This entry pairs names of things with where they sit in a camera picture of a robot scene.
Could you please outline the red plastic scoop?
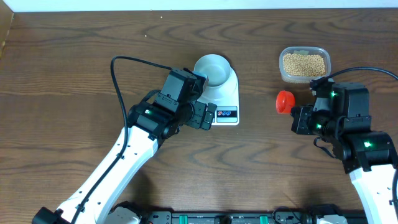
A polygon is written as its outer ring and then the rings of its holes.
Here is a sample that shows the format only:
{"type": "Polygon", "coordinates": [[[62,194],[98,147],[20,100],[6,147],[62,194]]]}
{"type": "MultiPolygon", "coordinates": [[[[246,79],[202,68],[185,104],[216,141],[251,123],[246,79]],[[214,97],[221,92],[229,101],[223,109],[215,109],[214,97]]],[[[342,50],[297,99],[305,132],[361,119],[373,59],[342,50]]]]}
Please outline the red plastic scoop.
{"type": "Polygon", "coordinates": [[[290,114],[292,108],[295,106],[295,97],[289,92],[282,90],[276,98],[276,111],[279,114],[290,114]]]}

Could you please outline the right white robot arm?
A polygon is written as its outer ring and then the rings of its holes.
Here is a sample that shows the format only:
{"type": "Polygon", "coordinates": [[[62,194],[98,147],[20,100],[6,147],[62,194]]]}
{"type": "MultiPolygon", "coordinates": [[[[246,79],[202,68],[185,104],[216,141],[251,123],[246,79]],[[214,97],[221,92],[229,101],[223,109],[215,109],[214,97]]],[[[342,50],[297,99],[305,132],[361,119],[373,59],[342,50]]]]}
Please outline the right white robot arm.
{"type": "Polygon", "coordinates": [[[327,82],[314,95],[314,104],[291,109],[292,131],[332,145],[326,153],[342,162],[368,223],[397,223],[397,152],[390,135],[371,129],[368,89],[327,82]]]}

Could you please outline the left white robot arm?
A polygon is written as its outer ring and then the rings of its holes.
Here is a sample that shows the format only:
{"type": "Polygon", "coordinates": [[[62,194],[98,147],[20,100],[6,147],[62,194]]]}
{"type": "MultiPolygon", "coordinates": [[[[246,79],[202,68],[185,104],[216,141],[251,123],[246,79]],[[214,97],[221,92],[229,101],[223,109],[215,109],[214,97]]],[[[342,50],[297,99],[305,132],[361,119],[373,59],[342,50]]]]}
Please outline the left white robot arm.
{"type": "Polygon", "coordinates": [[[33,223],[139,223],[135,212],[113,207],[127,184],[181,126],[209,130],[215,113],[215,104],[196,96],[176,101],[160,90],[150,91],[124,114],[117,141],[85,183],[56,211],[42,207],[33,223]]]}

